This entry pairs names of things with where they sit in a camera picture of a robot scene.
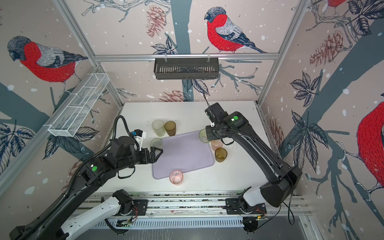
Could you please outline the lilac plastic tray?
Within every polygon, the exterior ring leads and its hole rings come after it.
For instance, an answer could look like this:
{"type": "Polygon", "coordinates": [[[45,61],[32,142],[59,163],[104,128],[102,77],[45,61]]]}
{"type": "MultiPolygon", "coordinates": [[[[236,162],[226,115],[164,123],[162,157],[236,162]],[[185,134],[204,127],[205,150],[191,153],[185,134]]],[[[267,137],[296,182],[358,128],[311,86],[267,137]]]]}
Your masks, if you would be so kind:
{"type": "Polygon", "coordinates": [[[199,138],[199,131],[162,139],[163,153],[153,164],[153,177],[168,178],[174,170],[187,173],[214,164],[211,147],[199,138]]]}

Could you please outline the pink frosted glass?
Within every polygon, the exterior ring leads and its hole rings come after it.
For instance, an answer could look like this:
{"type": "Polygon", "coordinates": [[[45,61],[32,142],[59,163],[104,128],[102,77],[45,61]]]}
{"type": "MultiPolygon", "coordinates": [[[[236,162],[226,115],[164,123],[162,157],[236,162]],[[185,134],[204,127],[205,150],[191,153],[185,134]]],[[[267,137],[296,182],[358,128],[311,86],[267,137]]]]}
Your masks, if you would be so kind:
{"type": "Polygon", "coordinates": [[[214,140],[214,141],[211,141],[211,147],[212,147],[212,150],[215,151],[216,149],[218,148],[221,148],[223,146],[223,143],[221,140],[214,140]]]}

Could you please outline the black wall basket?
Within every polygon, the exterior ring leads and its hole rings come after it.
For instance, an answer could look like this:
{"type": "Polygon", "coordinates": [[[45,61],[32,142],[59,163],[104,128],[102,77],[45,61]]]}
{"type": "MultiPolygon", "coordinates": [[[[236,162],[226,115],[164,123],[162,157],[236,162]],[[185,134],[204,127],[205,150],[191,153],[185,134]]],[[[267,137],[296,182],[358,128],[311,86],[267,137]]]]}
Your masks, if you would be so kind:
{"type": "Polygon", "coordinates": [[[214,80],[219,77],[218,58],[156,59],[157,80],[214,80]]]}

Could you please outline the clear green glass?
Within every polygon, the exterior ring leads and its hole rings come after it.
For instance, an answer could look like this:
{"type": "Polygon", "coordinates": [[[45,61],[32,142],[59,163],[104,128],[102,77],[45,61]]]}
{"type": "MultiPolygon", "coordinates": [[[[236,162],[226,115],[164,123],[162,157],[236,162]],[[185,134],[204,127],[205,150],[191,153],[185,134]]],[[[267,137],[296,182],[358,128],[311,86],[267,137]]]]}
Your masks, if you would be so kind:
{"type": "Polygon", "coordinates": [[[199,139],[200,139],[200,141],[202,141],[203,143],[210,143],[210,142],[211,142],[211,141],[208,139],[206,129],[202,129],[202,130],[199,132],[199,139]]]}

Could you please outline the brown textured short glass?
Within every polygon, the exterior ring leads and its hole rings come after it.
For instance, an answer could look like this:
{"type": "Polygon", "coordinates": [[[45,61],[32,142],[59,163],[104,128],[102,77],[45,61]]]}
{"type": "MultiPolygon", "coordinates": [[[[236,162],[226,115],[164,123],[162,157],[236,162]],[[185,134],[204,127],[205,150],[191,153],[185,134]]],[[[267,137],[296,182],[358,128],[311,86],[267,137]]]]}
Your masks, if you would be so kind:
{"type": "Polygon", "coordinates": [[[228,152],[224,148],[217,148],[215,150],[215,159],[217,162],[222,163],[228,156],[228,152]]]}

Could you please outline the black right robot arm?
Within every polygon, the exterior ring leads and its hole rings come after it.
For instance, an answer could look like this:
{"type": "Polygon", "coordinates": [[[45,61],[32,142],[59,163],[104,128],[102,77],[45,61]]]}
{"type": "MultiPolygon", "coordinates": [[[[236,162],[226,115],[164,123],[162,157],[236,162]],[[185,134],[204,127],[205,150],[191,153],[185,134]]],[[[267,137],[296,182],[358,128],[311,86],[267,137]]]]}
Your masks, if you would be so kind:
{"type": "Polygon", "coordinates": [[[233,139],[255,161],[266,176],[267,182],[249,187],[239,197],[240,209],[248,214],[253,207],[268,203],[278,208],[292,196],[302,176],[298,166],[290,166],[275,154],[258,136],[249,121],[240,113],[228,114],[219,103],[208,105],[205,113],[211,125],[206,126],[208,140],[233,139]]]}

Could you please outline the brown textured tall glass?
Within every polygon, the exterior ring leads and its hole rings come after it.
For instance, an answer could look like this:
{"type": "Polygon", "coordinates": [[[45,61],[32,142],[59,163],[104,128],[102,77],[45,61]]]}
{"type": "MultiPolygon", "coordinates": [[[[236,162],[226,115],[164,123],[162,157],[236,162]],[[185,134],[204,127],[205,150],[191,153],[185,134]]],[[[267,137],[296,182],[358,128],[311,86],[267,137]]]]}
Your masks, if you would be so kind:
{"type": "Polygon", "coordinates": [[[166,130],[167,134],[170,137],[176,135],[177,125],[176,125],[176,123],[174,121],[166,122],[164,127],[165,127],[165,130],[166,130]]]}

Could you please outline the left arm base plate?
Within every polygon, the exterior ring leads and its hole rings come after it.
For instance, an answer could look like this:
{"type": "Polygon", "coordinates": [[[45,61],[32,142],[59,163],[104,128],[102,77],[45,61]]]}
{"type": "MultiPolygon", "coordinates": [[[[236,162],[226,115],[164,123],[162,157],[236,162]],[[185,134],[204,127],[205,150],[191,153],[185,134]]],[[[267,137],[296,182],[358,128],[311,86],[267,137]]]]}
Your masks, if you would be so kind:
{"type": "Polygon", "coordinates": [[[148,200],[131,200],[121,205],[119,215],[120,216],[145,216],[148,200]]]}

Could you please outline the pink clear glass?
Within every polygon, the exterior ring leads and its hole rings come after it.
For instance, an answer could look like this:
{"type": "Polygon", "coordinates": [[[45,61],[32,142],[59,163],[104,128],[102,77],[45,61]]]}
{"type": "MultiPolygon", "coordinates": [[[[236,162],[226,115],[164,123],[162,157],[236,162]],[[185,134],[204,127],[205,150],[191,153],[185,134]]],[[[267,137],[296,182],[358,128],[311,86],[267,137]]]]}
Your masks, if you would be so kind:
{"type": "Polygon", "coordinates": [[[169,179],[172,184],[179,186],[183,182],[184,174],[180,170],[174,170],[171,172],[169,179]]]}

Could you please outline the pale green frosted tall glass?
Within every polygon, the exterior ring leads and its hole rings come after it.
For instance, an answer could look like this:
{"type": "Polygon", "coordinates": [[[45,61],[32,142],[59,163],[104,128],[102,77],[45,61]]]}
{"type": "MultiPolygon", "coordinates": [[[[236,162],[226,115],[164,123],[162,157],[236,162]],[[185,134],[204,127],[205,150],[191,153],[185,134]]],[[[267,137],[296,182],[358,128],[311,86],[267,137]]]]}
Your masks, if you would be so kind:
{"type": "Polygon", "coordinates": [[[166,133],[164,125],[162,120],[155,120],[152,122],[152,129],[159,138],[162,138],[166,133]]]}

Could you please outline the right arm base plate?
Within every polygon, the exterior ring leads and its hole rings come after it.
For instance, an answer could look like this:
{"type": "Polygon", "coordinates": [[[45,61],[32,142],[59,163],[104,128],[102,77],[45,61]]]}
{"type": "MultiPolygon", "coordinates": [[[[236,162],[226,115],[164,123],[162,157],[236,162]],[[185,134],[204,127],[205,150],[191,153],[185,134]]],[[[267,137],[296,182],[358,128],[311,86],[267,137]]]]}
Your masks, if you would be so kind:
{"type": "Polygon", "coordinates": [[[258,204],[253,207],[246,207],[245,204],[240,204],[240,200],[236,198],[227,198],[225,199],[225,206],[223,207],[226,210],[227,215],[266,215],[267,210],[265,204],[258,204]]]}

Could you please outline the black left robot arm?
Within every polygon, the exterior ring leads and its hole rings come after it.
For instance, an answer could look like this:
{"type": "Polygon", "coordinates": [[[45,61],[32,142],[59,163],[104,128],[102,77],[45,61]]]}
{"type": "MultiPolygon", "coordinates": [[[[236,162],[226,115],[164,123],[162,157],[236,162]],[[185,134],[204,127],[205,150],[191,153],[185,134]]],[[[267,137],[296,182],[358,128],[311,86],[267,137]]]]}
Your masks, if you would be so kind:
{"type": "Polygon", "coordinates": [[[70,220],[73,212],[120,170],[135,169],[137,165],[154,164],[163,150],[140,148],[132,136],[111,142],[75,171],[66,191],[45,212],[26,226],[10,232],[12,240],[69,240],[75,239],[101,220],[118,213],[127,215],[134,208],[131,196],[124,190],[113,193],[107,201],[86,212],[86,221],[70,220]]]}

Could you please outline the aluminium mounting rail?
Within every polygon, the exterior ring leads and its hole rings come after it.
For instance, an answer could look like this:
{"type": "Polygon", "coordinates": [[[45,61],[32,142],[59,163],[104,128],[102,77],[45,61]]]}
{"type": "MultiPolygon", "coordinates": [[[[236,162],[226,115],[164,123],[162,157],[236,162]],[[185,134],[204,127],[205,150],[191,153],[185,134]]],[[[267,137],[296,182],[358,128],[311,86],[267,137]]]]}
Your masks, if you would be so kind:
{"type": "MultiPolygon", "coordinates": [[[[239,198],[235,193],[192,193],[192,194],[131,194],[133,200],[148,200],[148,207],[145,217],[147,218],[177,218],[177,217],[224,217],[227,215],[225,199],[239,198]]],[[[288,210],[295,217],[312,216],[307,203],[302,196],[289,197],[284,201],[281,208],[275,208],[265,203],[267,214],[271,217],[278,213],[278,216],[286,216],[288,210]]]]}

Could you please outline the pale green textured glass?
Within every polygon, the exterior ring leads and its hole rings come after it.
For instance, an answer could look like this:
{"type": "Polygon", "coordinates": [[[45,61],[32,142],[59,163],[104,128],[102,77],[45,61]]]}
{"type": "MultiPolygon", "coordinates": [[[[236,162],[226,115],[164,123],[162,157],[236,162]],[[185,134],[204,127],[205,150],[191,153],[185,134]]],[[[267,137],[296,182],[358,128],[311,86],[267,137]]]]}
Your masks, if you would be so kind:
{"type": "Polygon", "coordinates": [[[163,141],[160,138],[154,138],[151,140],[150,146],[154,147],[154,148],[162,149],[163,148],[163,141]]]}

